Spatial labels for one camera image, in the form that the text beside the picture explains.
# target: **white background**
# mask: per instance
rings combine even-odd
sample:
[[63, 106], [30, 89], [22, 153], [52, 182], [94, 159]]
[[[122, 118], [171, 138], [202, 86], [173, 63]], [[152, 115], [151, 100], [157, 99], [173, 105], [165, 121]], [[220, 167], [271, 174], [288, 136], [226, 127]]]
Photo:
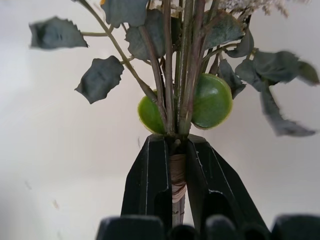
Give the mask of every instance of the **white background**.
[[[257, 12], [255, 46], [293, 51], [320, 70], [319, 9], [314, 0], [290, 4], [289, 19], [276, 10]], [[128, 70], [107, 99], [93, 105], [74, 91], [93, 58], [118, 56], [108, 38], [87, 38], [88, 49], [29, 49], [28, 23], [55, 15], [82, 31], [101, 31], [70, 0], [0, 0], [1, 239], [93, 240], [102, 218], [120, 214], [126, 175], [149, 135], [136, 111], [143, 92]], [[122, 29], [114, 34], [126, 49]], [[151, 68], [133, 64], [154, 87]], [[272, 90], [286, 116], [320, 130], [320, 87], [296, 79]], [[269, 227], [281, 213], [320, 214], [320, 134], [276, 137], [251, 86], [222, 125], [192, 132], [239, 173]], [[185, 222], [192, 222], [188, 206]]]

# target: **white wall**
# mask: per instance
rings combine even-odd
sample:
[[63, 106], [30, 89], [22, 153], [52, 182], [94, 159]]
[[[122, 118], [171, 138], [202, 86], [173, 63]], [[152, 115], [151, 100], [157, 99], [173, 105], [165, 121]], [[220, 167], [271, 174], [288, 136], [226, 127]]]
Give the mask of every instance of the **white wall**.
[[[319, 8], [316, 0], [291, 4], [289, 19], [276, 11], [271, 17], [256, 13], [256, 47], [291, 50], [320, 69]], [[88, 38], [89, 49], [29, 50], [28, 23], [54, 15], [83, 31], [100, 31], [70, 0], [0, 1], [0, 202], [20, 229], [6, 228], [7, 239], [94, 239], [101, 218], [120, 214], [126, 174], [149, 135], [136, 111], [143, 93], [129, 71], [106, 100], [93, 105], [74, 91], [93, 58], [118, 56], [108, 38]], [[122, 30], [114, 34], [126, 48]], [[154, 87], [151, 68], [133, 63]], [[320, 129], [319, 87], [294, 80], [273, 91], [288, 117]], [[320, 134], [276, 137], [249, 85], [224, 124], [192, 131], [239, 173], [269, 227], [280, 213], [320, 214]]]

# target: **artificial plant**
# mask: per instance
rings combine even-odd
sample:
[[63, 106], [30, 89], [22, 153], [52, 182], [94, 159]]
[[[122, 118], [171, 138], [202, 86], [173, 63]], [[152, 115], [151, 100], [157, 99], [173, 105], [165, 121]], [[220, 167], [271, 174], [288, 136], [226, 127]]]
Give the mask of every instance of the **artificial plant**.
[[[74, 2], [83, 5], [104, 32], [81, 32], [71, 21], [53, 17], [30, 25], [31, 47], [87, 48], [84, 37], [109, 37], [120, 59], [94, 59], [75, 90], [90, 104], [105, 99], [120, 83], [125, 66], [145, 93], [138, 106], [142, 123], [173, 140], [172, 154], [183, 146], [192, 123], [210, 129], [223, 122], [244, 83], [260, 92], [263, 113], [277, 135], [315, 134], [282, 117], [270, 88], [296, 77], [318, 85], [316, 70], [290, 51], [260, 50], [250, 32], [252, 13], [259, 8], [269, 14], [275, 6], [287, 15], [281, 0], [102, 0], [105, 20], [87, 0]], [[113, 36], [120, 26], [131, 56]], [[233, 70], [227, 57], [244, 59]], [[133, 59], [150, 65], [155, 90], [138, 76]]]

